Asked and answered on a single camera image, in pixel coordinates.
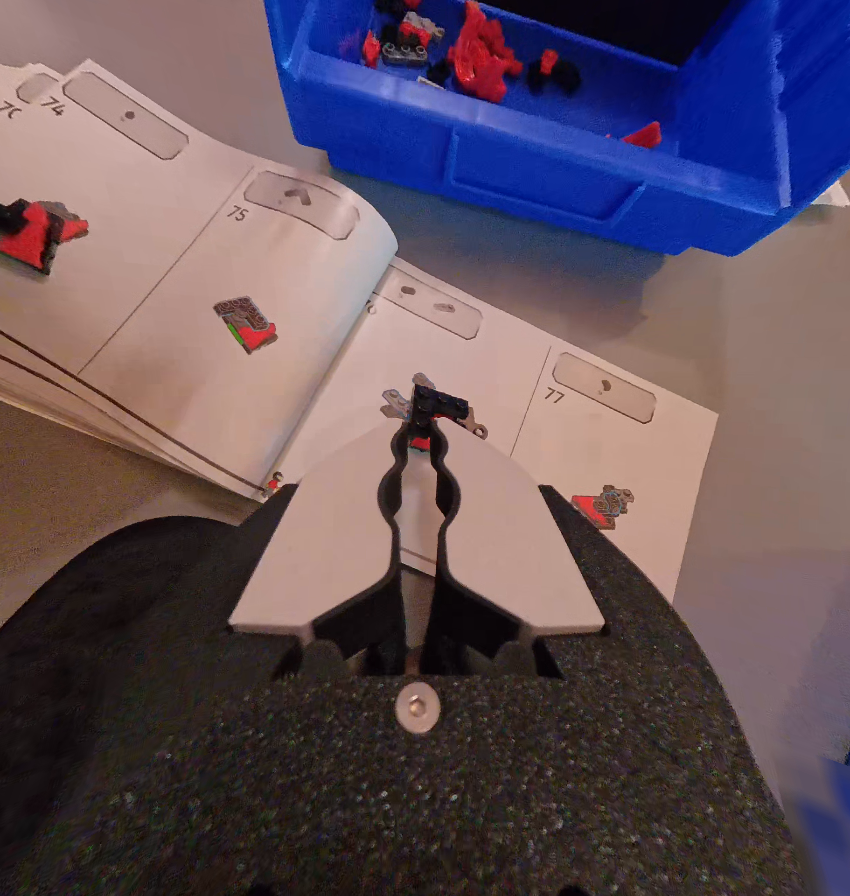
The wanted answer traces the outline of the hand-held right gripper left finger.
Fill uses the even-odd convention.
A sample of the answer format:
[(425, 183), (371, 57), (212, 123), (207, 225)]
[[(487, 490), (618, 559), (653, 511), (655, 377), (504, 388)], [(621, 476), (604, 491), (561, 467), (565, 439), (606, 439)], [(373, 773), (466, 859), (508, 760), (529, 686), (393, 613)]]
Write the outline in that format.
[(300, 480), (229, 625), (330, 641), (343, 658), (405, 635), (401, 592), (404, 427), (384, 423)]

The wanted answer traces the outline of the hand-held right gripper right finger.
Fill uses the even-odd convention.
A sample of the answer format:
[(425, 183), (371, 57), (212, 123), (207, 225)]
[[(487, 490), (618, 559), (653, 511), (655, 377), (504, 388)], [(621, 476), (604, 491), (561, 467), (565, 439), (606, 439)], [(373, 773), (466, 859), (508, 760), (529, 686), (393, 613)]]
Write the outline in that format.
[(431, 425), (438, 534), (423, 659), (443, 642), (495, 658), (505, 644), (600, 633), (602, 612), (534, 478), (450, 420)]

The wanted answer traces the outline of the black angled toy brick plate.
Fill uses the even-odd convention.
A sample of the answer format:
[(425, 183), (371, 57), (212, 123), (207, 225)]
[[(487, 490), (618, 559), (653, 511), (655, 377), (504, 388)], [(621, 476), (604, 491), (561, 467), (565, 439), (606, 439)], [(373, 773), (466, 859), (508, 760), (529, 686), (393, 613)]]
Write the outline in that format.
[(431, 420), (444, 418), (464, 423), (469, 418), (470, 406), (466, 399), (417, 385), (412, 393), (409, 426), (411, 431), (427, 433)]

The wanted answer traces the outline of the blue plastic bin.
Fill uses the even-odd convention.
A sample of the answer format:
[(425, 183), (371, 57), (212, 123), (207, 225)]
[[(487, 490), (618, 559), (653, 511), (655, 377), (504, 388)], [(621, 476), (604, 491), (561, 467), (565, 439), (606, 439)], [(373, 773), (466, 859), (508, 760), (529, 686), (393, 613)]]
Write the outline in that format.
[(842, 763), (788, 754), (778, 774), (808, 894), (850, 895), (850, 749)]
[(737, 255), (850, 169), (850, 1), (498, 2), (675, 69), (674, 151), (352, 57), (369, 2), (269, 1), (297, 141), (355, 174), (676, 255)]

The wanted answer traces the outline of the open toy brick instruction booklet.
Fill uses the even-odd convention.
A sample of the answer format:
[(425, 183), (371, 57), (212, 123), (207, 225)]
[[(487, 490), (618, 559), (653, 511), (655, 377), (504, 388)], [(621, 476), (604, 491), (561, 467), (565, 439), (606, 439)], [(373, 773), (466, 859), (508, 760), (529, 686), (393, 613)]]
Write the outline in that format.
[(0, 400), (264, 500), (413, 378), (674, 599), (717, 417), (396, 256), (364, 199), (101, 66), (0, 64)]

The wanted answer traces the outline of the pile of red black toy bricks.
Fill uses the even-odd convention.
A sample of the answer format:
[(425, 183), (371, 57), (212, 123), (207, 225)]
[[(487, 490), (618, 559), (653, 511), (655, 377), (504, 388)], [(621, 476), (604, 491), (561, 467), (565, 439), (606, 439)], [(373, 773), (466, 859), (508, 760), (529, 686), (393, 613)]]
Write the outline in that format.
[(425, 86), (674, 151), (675, 69), (554, 28), (498, 2), (369, 2), (351, 55)]

